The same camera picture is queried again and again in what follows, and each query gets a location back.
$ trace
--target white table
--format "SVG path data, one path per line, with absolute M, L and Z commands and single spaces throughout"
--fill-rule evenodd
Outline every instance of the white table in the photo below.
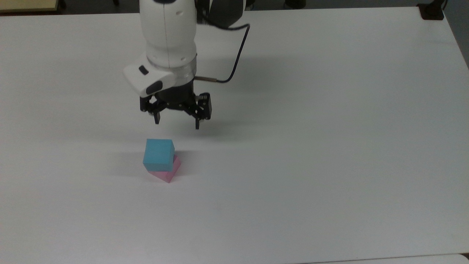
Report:
M 417 8 L 246 12 L 194 129 L 139 111 L 138 14 L 0 17 L 0 259 L 294 264 L 469 252 L 469 71 Z M 198 74 L 242 32 L 200 26 Z M 182 166 L 145 171 L 146 138 Z

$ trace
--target black cable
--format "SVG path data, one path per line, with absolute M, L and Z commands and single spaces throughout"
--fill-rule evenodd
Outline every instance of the black cable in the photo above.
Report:
M 215 23 L 214 21 L 210 20 L 206 15 L 203 14 L 203 12 L 200 10 L 200 8 L 197 6 L 197 0 L 195 0 L 195 5 L 196 5 L 196 10 L 197 10 L 197 13 L 203 18 L 205 19 L 208 24 L 214 26 L 214 27 L 217 27 L 219 29 L 223 29 L 223 30 L 228 30 L 228 31 L 237 31 L 237 30 L 241 30 L 243 28 L 246 29 L 246 32 L 244 33 L 244 37 L 242 38 L 242 42 L 241 42 L 241 46 L 239 48 L 239 51 L 238 51 L 238 56 L 236 57 L 236 61 L 234 62 L 234 66 L 233 66 L 233 70 L 231 71 L 231 75 L 228 79 L 226 80 L 218 80 L 218 79 L 215 79 L 215 78 L 209 78 L 209 77 L 200 77 L 200 76 L 196 76 L 195 77 L 195 80 L 201 80 L 201 81 L 209 81 L 209 82 L 217 82 L 217 83 L 227 83 L 231 80 L 231 78 L 233 78 L 233 75 L 235 74 L 235 71 L 236 71 L 236 67 L 238 66 L 238 61 L 239 61 L 239 57 L 241 56 L 241 51 L 242 51 L 242 48 L 244 47 L 244 42 L 246 41 L 246 38 L 248 36 L 248 32 L 249 32 L 249 28 L 251 28 L 251 25 L 250 24 L 244 24 L 242 26 L 239 26 L 239 27 L 235 27 L 235 28 L 230 28 L 230 27 L 225 27 L 225 26 L 222 26 L 222 25 L 219 25 L 217 23 Z

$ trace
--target cube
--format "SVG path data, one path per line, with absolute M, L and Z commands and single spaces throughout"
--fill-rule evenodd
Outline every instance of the cube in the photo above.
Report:
M 180 165 L 181 161 L 179 160 L 179 157 L 177 155 L 174 155 L 172 171 L 149 171 L 149 173 L 169 183 L 173 179 Z
M 143 162 L 147 171 L 173 171 L 173 161 L 172 140 L 147 139 Z

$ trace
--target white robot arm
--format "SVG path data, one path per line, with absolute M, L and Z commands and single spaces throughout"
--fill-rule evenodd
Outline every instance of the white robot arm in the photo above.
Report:
M 193 116 L 196 129 L 201 120 L 210 119 L 210 95 L 195 96 L 193 88 L 197 71 L 196 24 L 209 20 L 209 24 L 232 30 L 227 26 L 241 17 L 245 1 L 199 0 L 196 7 L 193 0 L 140 0 L 146 49 L 124 69 L 124 76 L 140 96 L 140 110 L 154 115 L 155 123 L 159 123 L 159 113 L 166 108 Z M 218 23 L 211 19 L 217 17 L 222 18 L 217 19 Z M 247 28 L 247 34 L 249 25 L 240 28 Z M 150 103 L 152 96 L 156 98 L 154 103 Z

